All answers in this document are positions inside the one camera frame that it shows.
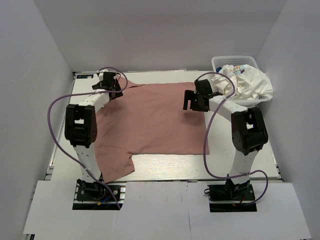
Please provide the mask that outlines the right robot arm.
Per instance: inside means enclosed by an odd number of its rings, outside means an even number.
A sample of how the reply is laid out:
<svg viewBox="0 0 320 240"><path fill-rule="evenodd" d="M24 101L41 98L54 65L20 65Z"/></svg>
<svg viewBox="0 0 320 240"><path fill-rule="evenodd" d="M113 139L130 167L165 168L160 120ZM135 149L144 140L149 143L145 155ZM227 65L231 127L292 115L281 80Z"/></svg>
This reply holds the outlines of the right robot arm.
<svg viewBox="0 0 320 240"><path fill-rule="evenodd" d="M206 172L219 180L231 180L225 188L226 195L236 200L244 193L242 184L249 182L250 176L256 173L265 174L263 170L252 171L253 162L268 142L269 136L264 117L258 107L246 107L230 100L231 94L225 96L214 92L209 80L195 80L195 90L185 90L183 109L197 112L213 112L203 142L203 163ZM208 135L214 117L219 114L231 124L231 140L235 155L230 172L227 176L217 176L210 172L207 164L206 149Z"/></svg>

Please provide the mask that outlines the white printed t shirt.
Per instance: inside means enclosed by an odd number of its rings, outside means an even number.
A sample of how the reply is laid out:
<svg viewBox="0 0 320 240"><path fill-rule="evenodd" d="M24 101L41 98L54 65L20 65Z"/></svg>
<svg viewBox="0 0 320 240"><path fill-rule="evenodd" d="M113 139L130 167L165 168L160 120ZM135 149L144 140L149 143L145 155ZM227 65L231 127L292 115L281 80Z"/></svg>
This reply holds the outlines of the white printed t shirt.
<svg viewBox="0 0 320 240"><path fill-rule="evenodd" d="M224 65L219 74L213 76L211 82L213 87L225 96L234 92L231 99L237 101L269 101L274 93L267 75L248 64Z"/></svg>

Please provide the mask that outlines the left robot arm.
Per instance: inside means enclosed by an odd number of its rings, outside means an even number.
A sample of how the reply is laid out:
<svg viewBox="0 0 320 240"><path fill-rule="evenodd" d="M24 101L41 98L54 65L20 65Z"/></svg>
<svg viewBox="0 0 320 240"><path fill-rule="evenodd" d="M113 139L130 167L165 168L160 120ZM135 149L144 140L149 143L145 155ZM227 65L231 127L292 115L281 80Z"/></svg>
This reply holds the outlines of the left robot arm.
<svg viewBox="0 0 320 240"><path fill-rule="evenodd" d="M86 182L101 176L95 155L98 136L96 113L108 102L123 96L119 80L121 73L104 71L97 74L99 81L92 86L92 93L79 103L66 107L64 136L74 148Z"/></svg>

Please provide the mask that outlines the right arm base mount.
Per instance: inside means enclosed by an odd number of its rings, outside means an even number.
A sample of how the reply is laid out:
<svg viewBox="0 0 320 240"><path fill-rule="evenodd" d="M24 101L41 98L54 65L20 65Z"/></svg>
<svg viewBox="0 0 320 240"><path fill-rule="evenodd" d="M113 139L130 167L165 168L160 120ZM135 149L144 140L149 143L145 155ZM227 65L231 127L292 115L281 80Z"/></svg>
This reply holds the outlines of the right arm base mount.
<svg viewBox="0 0 320 240"><path fill-rule="evenodd" d="M232 193L225 184L208 185L203 191L209 198L211 213L257 212L253 186L249 184L246 190Z"/></svg>

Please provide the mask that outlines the pink t shirt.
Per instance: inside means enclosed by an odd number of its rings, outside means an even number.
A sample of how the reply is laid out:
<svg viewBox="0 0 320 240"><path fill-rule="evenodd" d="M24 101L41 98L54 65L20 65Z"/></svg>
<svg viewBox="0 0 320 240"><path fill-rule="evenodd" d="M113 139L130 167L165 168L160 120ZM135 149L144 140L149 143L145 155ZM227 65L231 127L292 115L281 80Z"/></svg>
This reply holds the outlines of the pink t shirt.
<svg viewBox="0 0 320 240"><path fill-rule="evenodd" d="M192 82L136 84L96 113L95 156L103 180L135 171L133 155L201 155L206 133L203 112L184 110Z"/></svg>

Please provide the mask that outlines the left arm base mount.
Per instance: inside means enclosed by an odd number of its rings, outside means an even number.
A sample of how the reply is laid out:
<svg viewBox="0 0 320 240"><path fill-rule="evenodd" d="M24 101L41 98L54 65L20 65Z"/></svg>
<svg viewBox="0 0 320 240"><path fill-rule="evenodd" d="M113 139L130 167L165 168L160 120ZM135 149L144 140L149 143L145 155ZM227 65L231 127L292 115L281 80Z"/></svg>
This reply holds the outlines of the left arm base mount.
<svg viewBox="0 0 320 240"><path fill-rule="evenodd" d="M120 208L104 186L78 180L72 209L75 211L118 211Z"/></svg>

